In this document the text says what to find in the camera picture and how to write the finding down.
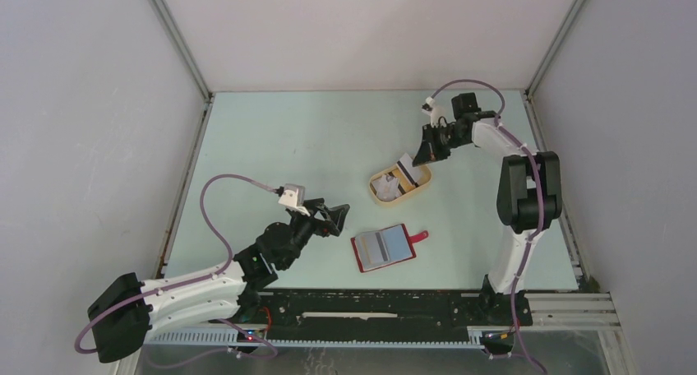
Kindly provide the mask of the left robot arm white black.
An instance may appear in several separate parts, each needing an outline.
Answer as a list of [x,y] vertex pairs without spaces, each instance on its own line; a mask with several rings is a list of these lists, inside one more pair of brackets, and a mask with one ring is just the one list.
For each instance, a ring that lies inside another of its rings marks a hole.
[[268,225],[253,244],[219,265],[170,279],[119,276],[88,308],[93,353],[101,363],[112,363],[181,327],[256,319],[260,291],[299,259],[312,236],[340,236],[350,210],[348,204],[328,207],[321,198],[304,206],[308,213],[289,211],[289,222]]

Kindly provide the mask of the red card holder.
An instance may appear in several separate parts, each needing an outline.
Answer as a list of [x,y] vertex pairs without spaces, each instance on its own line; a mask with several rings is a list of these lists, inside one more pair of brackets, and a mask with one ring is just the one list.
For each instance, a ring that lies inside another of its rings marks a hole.
[[411,235],[405,224],[398,224],[360,233],[351,244],[359,271],[368,273],[414,259],[414,245],[427,238],[427,230]]

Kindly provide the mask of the white magnetic stripe card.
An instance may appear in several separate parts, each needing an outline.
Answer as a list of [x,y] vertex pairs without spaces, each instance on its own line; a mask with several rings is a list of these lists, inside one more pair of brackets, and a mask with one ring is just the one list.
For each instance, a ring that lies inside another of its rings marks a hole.
[[419,166],[413,165],[413,159],[408,153],[404,153],[398,159],[397,168],[412,186],[418,187],[421,185],[423,172]]

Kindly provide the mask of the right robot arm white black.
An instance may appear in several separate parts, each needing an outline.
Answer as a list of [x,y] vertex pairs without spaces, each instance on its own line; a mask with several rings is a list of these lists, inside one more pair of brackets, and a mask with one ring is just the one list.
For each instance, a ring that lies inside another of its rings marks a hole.
[[413,165],[446,160],[452,150],[474,145],[501,162],[496,211],[504,225],[501,250],[486,275],[478,301],[481,319],[498,324],[510,315],[509,299],[524,287],[524,276],[539,238],[561,215],[561,163],[553,151],[538,151],[516,137],[500,114],[483,111],[473,93],[451,100],[452,120],[447,120],[434,96],[422,111],[430,122],[422,127],[422,140]]

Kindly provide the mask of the white credit card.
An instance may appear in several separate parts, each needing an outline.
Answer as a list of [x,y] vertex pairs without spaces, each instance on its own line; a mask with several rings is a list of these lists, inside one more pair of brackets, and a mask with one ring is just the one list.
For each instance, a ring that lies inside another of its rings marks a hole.
[[379,233],[366,233],[358,238],[362,253],[362,262],[368,267],[377,267],[387,263],[390,258],[385,243]]

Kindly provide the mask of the white VIP card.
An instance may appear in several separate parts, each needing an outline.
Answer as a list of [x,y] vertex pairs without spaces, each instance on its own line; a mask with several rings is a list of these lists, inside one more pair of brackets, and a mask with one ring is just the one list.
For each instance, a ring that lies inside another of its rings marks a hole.
[[391,202],[403,195],[399,179],[393,174],[382,174],[371,181],[371,187],[379,201]]

